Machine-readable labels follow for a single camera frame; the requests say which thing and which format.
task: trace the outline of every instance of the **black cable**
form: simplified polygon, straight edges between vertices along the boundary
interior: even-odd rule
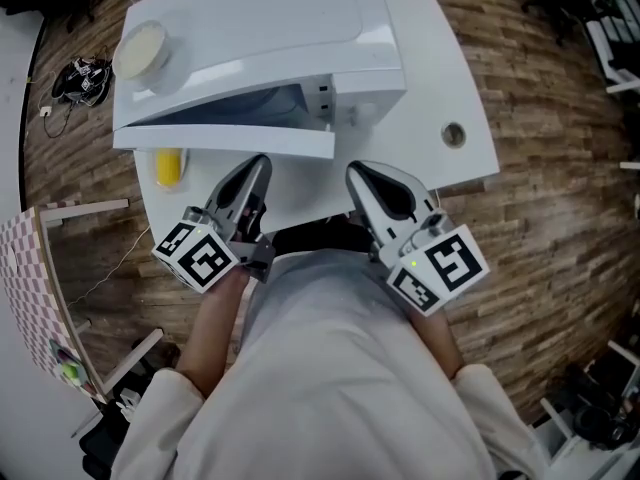
[[[49,131],[47,130],[47,116],[44,116],[42,118],[42,127],[44,128],[44,133],[47,134],[47,137],[49,137],[50,139],[57,139],[58,137],[60,137],[64,131],[67,128],[67,124],[69,123],[69,117],[71,116],[71,111],[73,110],[73,103],[71,103],[69,105],[69,110],[67,110],[67,115],[64,118],[64,126],[62,127],[62,130],[60,130],[59,133],[57,133],[56,135],[51,135],[49,133]]]

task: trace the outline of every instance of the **yellow object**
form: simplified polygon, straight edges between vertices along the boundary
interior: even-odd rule
[[[163,187],[173,187],[182,178],[182,150],[162,148],[156,151],[156,181]]]

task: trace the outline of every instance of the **checkered board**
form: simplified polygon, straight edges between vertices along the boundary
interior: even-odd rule
[[[48,204],[46,209],[58,206],[63,204]],[[56,379],[76,388],[58,370],[49,344],[49,340],[54,340],[75,358],[82,357],[73,343],[60,309],[60,304],[64,302],[58,301],[53,281],[47,272],[47,254],[43,250],[44,237],[39,231],[39,221],[39,210],[31,208],[0,226],[0,277],[9,298],[9,307],[33,362]],[[13,255],[17,260],[17,272],[10,262]],[[104,401],[100,395],[96,398]]]

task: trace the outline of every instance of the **forearm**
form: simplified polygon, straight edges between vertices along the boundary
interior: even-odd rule
[[[449,327],[444,310],[425,318],[417,311],[409,313],[409,321],[449,379],[464,366],[464,359]]]
[[[222,379],[246,273],[232,271],[205,294],[176,371],[207,398]]]

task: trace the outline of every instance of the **white table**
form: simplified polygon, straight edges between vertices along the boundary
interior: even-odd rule
[[[347,165],[372,160],[394,165],[438,188],[499,171],[480,97],[458,42],[436,0],[387,0],[402,53],[407,94],[370,136],[339,135],[333,161],[271,157],[264,232],[353,210],[345,184]],[[441,138],[449,123],[466,132],[453,149]],[[247,153],[191,151],[175,192],[157,186],[151,153],[134,153],[147,217],[156,241],[189,205],[203,205],[215,185]]]

